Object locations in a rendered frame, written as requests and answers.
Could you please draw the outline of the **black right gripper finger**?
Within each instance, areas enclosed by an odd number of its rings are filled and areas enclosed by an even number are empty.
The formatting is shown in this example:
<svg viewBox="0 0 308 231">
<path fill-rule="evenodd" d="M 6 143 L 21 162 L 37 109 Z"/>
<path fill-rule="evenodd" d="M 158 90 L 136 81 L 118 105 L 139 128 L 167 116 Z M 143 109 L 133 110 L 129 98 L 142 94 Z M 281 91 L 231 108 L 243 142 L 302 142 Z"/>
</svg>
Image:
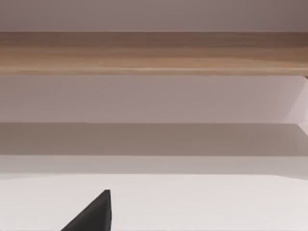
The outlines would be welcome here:
<svg viewBox="0 0 308 231">
<path fill-rule="evenodd" d="M 111 231 L 111 190 L 104 190 L 61 231 Z"/>
</svg>

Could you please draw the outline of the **wooden shelf board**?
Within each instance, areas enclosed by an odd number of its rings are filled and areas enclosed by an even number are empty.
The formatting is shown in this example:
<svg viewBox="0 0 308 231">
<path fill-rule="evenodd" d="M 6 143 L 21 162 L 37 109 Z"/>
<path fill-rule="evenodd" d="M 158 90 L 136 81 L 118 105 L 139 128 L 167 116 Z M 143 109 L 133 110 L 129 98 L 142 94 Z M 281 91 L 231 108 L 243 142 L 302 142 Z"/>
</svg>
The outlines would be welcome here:
<svg viewBox="0 0 308 231">
<path fill-rule="evenodd" d="M 308 77 L 308 32 L 0 32 L 0 75 Z"/>
</svg>

